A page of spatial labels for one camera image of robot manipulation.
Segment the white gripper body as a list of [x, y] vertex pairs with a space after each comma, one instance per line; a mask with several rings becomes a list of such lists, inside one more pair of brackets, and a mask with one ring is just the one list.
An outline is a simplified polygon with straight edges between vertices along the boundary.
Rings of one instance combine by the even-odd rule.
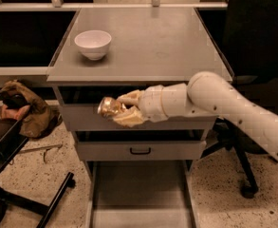
[[141, 93], [139, 98], [139, 111], [150, 122], [157, 123], [168, 119], [161, 102], [163, 88], [163, 85], [150, 86]]

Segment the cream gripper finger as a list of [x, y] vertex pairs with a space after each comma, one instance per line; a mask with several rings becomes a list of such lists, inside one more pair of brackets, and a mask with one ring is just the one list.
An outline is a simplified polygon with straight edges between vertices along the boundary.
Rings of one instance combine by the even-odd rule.
[[126, 109], [123, 113], [113, 117], [113, 121], [119, 125], [133, 127], [135, 125], [143, 124], [146, 119], [136, 106]]
[[118, 97], [118, 101], [125, 105], [139, 105], [139, 99], [141, 95], [144, 93], [143, 90], [133, 90], [129, 93], [123, 94]]

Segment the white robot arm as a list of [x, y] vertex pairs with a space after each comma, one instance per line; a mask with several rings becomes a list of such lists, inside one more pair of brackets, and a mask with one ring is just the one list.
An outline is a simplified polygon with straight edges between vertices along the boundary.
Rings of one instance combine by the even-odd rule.
[[113, 120], [124, 126], [191, 118], [197, 112], [212, 114], [230, 122], [278, 161], [278, 89], [235, 88], [221, 76], [202, 71], [187, 84], [155, 85], [123, 94], [118, 105]]

